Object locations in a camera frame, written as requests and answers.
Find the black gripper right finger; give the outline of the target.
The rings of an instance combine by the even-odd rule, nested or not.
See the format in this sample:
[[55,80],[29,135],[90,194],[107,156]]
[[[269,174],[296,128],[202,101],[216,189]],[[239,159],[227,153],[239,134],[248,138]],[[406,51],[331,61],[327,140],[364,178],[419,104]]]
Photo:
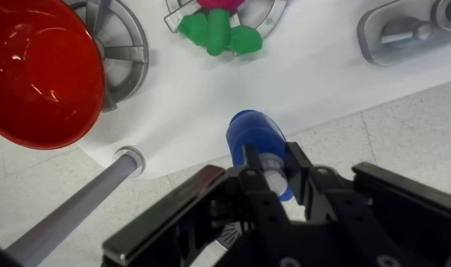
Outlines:
[[395,229],[425,230],[451,237],[451,194],[364,162],[354,166],[355,189]]

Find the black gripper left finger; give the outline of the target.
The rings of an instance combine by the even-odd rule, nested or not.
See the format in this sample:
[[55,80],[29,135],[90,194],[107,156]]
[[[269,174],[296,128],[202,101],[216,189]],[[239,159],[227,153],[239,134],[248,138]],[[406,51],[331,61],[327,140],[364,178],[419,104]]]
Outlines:
[[211,193],[226,174],[207,165],[103,243],[101,267],[189,267],[222,232]]

